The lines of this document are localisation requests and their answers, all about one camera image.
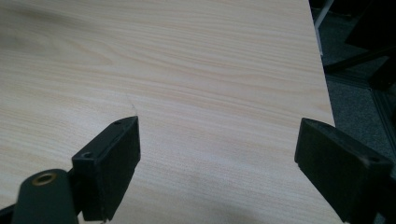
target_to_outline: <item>wood grain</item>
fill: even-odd
[[[333,123],[308,1],[0,2],[0,206],[136,113],[113,223],[341,223],[293,161]]]

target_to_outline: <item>table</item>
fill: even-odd
[[[135,114],[112,223],[341,223],[293,161],[333,124],[307,0],[1,2],[0,206]]]

